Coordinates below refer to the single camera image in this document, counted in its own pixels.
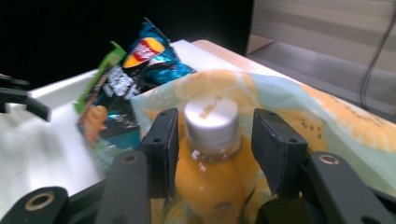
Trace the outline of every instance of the black background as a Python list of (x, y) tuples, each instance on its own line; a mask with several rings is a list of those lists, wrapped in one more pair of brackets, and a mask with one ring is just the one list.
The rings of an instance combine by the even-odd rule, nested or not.
[(0, 74), (31, 88), (90, 71), (136, 40), (148, 17), (172, 42), (207, 39), (245, 55), (253, 0), (0, 1)]

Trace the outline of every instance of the white bottle cap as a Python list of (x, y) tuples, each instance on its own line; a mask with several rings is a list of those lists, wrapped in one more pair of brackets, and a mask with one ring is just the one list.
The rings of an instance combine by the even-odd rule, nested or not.
[(201, 95), (186, 104), (184, 115), (187, 140), (193, 149), (210, 153), (240, 147), (235, 101), (215, 94)]

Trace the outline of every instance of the beige wall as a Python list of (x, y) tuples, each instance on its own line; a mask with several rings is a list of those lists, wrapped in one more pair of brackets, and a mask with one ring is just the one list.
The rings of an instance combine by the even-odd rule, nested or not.
[[(256, 0), (251, 33), (368, 64), (395, 8), (386, 0)], [(395, 64), (393, 31), (377, 68), (396, 73)]]

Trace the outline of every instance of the orange liquid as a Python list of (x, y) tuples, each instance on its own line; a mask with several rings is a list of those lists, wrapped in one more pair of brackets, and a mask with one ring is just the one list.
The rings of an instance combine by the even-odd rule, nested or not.
[(179, 147), (177, 190), (193, 212), (205, 224), (238, 223), (260, 169), (250, 139), (242, 135), (239, 151), (226, 161), (195, 160), (184, 137)]

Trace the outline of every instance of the bolt hole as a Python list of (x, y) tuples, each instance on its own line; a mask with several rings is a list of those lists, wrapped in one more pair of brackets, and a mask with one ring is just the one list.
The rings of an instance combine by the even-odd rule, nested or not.
[(33, 196), (25, 205), (25, 209), (27, 211), (35, 211), (39, 210), (43, 207), (46, 207), (54, 200), (55, 195), (52, 191), (39, 193)]
[(330, 165), (336, 165), (339, 162), (339, 160), (337, 160), (335, 157), (330, 156), (330, 155), (320, 155), (319, 159), (321, 161), (323, 161), (324, 163), (327, 163)]
[(32, 204), (33, 204), (33, 205), (42, 204), (42, 203), (44, 203), (46, 200), (48, 200), (49, 198), (50, 198), (50, 197), (49, 197), (48, 195), (43, 195), (43, 196), (41, 196), (41, 197), (38, 197), (38, 198), (34, 199), (34, 200), (32, 201)]
[(127, 223), (128, 223), (128, 217), (124, 215), (119, 215), (111, 219), (111, 224), (127, 224)]
[(124, 163), (132, 163), (132, 162), (134, 162), (135, 160), (136, 160), (136, 156), (133, 156), (133, 155), (125, 156), (125, 157), (122, 159), (122, 161), (123, 161)]
[(380, 222), (378, 222), (377, 220), (373, 219), (372, 217), (362, 217), (361, 221), (364, 224), (381, 224)]

